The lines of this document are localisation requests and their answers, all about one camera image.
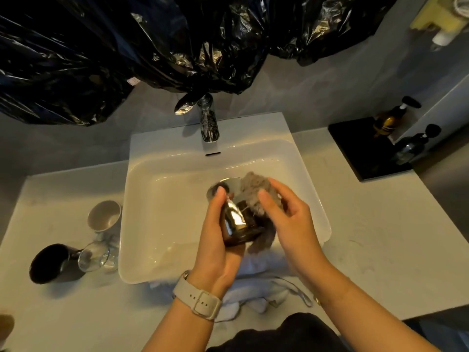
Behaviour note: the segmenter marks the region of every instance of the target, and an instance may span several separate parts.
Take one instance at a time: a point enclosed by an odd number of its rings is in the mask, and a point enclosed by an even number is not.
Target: person's left hand
[[[235,280],[246,249],[245,244],[225,247],[220,228],[221,207],[226,202],[226,191],[221,186],[210,201],[202,225],[194,269],[187,281],[222,299]]]

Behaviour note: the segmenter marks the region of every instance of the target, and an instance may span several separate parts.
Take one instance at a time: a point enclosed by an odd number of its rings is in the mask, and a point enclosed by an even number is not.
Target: faucet handle
[[[177,102],[176,107],[174,108],[174,113],[176,115],[184,115],[189,112],[206,94],[207,91],[205,89],[189,91]]]

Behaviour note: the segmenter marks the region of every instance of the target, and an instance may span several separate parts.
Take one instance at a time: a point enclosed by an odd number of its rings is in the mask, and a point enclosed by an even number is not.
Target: white watch strap
[[[197,289],[185,280],[184,274],[179,278],[174,287],[173,294],[189,306],[194,314],[208,320],[215,319],[221,308],[220,299],[205,290]]]

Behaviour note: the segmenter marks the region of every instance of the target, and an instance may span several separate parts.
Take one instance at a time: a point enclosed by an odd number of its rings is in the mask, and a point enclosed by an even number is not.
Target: hand
[[[194,269],[187,278],[196,288],[206,290],[220,299],[235,280],[246,249],[245,244],[225,247],[220,228],[221,207],[225,202],[226,191],[218,187],[202,225]]]
[[[275,225],[287,260],[297,273],[305,275],[311,266],[327,262],[314,230],[309,206],[285,184],[268,179],[286,203],[286,213],[265,190],[259,190],[257,197]]]

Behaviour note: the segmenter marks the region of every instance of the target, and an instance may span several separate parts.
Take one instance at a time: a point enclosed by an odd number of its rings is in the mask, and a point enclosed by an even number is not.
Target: black mug
[[[81,251],[61,243],[47,246],[31,262],[31,280],[36,284],[46,284],[80,279],[85,274],[78,267]]]

